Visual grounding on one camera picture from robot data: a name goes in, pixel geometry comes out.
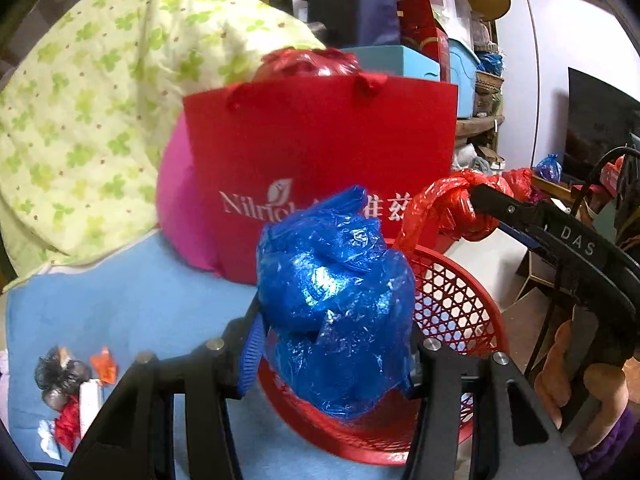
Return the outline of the person's right hand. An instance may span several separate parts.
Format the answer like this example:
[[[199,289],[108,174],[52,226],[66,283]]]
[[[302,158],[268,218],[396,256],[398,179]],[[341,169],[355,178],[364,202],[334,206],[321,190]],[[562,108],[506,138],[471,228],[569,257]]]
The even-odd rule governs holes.
[[[556,428],[561,427],[561,408],[570,400],[570,380],[565,370],[565,355],[572,342],[572,322],[566,321],[555,333],[554,344],[547,354],[542,371],[534,382],[534,390]],[[604,441],[628,405],[626,376],[621,368],[597,363],[584,373],[588,392],[600,402],[600,411],[591,419],[570,445],[570,452],[582,455]]]

